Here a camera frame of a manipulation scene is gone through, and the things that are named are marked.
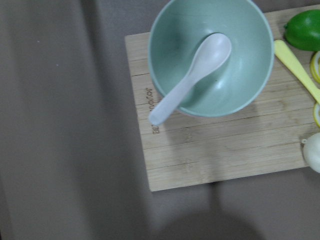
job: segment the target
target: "wooden cutting board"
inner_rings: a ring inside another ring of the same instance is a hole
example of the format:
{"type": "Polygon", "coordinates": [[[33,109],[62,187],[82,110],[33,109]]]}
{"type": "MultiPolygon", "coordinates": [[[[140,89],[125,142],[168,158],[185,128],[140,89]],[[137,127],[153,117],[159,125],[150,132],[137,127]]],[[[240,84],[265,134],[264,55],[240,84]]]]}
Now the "wooden cutting board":
{"type": "MultiPolygon", "coordinates": [[[[294,15],[319,5],[266,13],[274,39],[294,15]]],[[[314,99],[275,58],[258,98],[237,113],[195,118],[175,112],[160,127],[148,114],[161,99],[148,69],[149,33],[128,35],[125,44],[151,191],[306,167],[301,140],[319,132],[314,99]]],[[[310,74],[312,52],[291,48],[310,74]]]]}

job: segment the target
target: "bowl rim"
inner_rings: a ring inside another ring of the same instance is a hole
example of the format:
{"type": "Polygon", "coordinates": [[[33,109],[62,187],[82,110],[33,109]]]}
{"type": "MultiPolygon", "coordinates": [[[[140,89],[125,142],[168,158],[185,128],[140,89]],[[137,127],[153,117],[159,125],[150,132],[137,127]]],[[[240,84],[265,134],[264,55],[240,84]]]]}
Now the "bowl rim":
{"type": "MultiPolygon", "coordinates": [[[[155,32],[155,28],[160,20],[160,18],[162,17],[162,15],[164,14],[164,12],[170,7],[171,4],[173,4],[176,1],[180,1],[180,0],[171,0],[170,2],[168,2],[163,8],[162,10],[158,13],[158,15],[156,16],[151,30],[150,30],[150,35],[149,35],[149,40],[148,40],[148,47],[147,47],[147,63],[148,63],[148,68],[149,68],[149,73],[150,73],[150,77],[152,80],[152,83],[156,89],[156,91],[162,96],[164,97],[166,94],[164,93],[164,91],[162,90],[160,84],[158,81],[155,81],[154,79],[156,79],[155,76],[155,72],[151,63],[151,45],[152,45],[152,39],[154,36],[154,32],[155,32]]],[[[261,11],[261,9],[252,1],[252,0],[243,0],[244,2],[247,2],[249,5],[251,5],[256,12],[260,15],[266,29],[267,29],[267,33],[269,36],[269,40],[270,40],[270,46],[271,46],[271,51],[270,51],[270,64],[268,67],[268,71],[267,74],[265,76],[265,79],[262,83],[262,85],[260,86],[260,88],[258,89],[258,91],[249,99],[247,100],[245,103],[243,103],[241,106],[231,110],[231,111],[226,111],[224,113],[199,113],[199,112],[195,112],[195,111],[191,111],[185,107],[182,106],[178,106],[176,111],[188,115],[188,116],[194,116],[194,117],[205,117],[205,118],[215,118],[215,117],[223,117],[223,116],[227,116],[233,113],[236,113],[238,111],[240,111],[241,109],[245,108],[246,106],[248,106],[250,103],[252,103],[257,96],[262,92],[262,90],[264,89],[264,87],[266,86],[272,70],[273,70],[273,66],[274,66],[274,59],[275,59],[275,50],[274,50],[274,36],[271,30],[271,26],[265,16],[265,14],[261,11]]]]}

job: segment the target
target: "white garlic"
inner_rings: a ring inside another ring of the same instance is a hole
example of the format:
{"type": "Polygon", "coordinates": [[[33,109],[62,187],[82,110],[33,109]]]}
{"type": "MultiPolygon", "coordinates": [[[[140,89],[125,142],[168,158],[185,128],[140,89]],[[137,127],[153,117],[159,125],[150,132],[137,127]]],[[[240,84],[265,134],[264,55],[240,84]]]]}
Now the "white garlic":
{"type": "Polygon", "coordinates": [[[310,168],[320,173],[320,132],[303,139],[303,156],[310,168]]]}

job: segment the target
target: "white plastic spoon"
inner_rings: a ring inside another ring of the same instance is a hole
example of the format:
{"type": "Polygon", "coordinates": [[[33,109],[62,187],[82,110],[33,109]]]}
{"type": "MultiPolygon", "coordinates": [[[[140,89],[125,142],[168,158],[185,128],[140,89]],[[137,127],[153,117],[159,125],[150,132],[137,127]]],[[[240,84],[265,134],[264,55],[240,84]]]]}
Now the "white plastic spoon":
{"type": "Polygon", "coordinates": [[[149,121],[154,126],[166,121],[197,82],[225,63],[231,48],[231,41],[224,34],[214,33],[208,36],[195,52],[186,75],[152,110],[149,121]]]}

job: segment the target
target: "green pepper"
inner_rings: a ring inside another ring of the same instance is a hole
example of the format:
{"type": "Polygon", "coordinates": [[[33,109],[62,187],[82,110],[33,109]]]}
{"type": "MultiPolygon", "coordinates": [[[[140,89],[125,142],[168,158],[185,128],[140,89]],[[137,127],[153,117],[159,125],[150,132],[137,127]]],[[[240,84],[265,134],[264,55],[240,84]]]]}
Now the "green pepper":
{"type": "Polygon", "coordinates": [[[284,37],[300,50],[320,51],[320,10],[308,10],[295,15],[284,26],[284,37]]]}

